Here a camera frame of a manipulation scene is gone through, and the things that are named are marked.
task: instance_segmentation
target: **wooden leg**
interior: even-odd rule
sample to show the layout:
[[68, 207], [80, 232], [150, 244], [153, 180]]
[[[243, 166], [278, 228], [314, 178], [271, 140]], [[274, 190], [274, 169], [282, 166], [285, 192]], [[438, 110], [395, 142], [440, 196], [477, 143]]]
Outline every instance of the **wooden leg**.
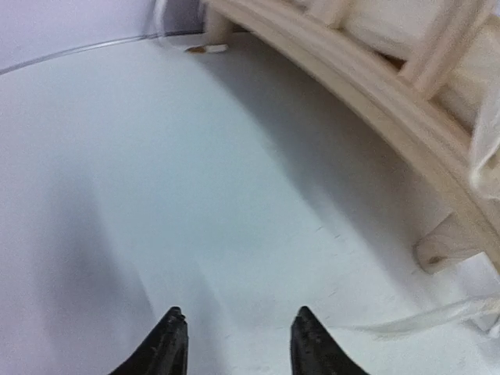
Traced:
[[225, 45], [233, 32], [233, 23], [217, 12], [210, 4], [207, 4], [205, 14], [206, 45]]
[[454, 214], [415, 245], [416, 258], [428, 273], [436, 273], [480, 252], [480, 248], [466, 236]]

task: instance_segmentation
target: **wooden bed frame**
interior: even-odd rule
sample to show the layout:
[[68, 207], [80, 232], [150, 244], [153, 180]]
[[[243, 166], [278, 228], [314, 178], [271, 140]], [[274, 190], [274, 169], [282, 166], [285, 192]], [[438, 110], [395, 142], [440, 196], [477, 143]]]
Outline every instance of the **wooden bed frame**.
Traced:
[[485, 251], [500, 270], [500, 208], [469, 184], [470, 134], [431, 99], [491, 11], [488, 0], [446, 0], [398, 70], [340, 29], [352, 0], [206, 0], [205, 43], [237, 23], [339, 97], [440, 193], [453, 214], [416, 244], [430, 273]]

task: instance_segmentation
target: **white string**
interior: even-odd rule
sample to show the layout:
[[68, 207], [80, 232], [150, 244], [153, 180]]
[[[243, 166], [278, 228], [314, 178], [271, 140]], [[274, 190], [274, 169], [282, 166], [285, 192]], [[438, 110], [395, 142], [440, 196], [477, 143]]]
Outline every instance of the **white string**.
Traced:
[[[500, 293], [484, 297], [470, 298], [453, 303], [439, 309], [424, 312], [402, 320], [373, 326], [336, 327], [344, 330], [354, 330], [374, 334], [382, 339], [395, 339], [409, 334], [415, 334], [433, 327], [448, 323], [458, 323], [484, 315], [500, 314]], [[491, 337], [497, 337], [500, 322], [490, 330]]]

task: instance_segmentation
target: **white floor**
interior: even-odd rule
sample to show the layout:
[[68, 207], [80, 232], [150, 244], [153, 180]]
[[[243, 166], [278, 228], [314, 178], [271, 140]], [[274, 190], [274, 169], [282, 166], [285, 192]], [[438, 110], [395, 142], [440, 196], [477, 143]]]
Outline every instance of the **white floor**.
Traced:
[[301, 305], [372, 375], [500, 369], [473, 325], [398, 341], [334, 329], [487, 293], [491, 275], [482, 256], [423, 273], [411, 246], [447, 209], [253, 37], [222, 55], [141, 41], [8, 73], [0, 131], [2, 373], [106, 373], [172, 305], [191, 375], [290, 374]]

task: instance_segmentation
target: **curved wooden rail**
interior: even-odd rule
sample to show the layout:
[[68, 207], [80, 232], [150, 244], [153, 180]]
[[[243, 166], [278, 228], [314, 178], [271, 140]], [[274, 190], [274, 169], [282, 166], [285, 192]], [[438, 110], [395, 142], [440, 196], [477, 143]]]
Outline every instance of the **curved wooden rail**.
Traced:
[[212, 11], [248, 28], [293, 60], [362, 117], [436, 188], [466, 234], [500, 270], [500, 211], [470, 190], [470, 136], [445, 111], [425, 100], [380, 56], [291, 4], [208, 3]]

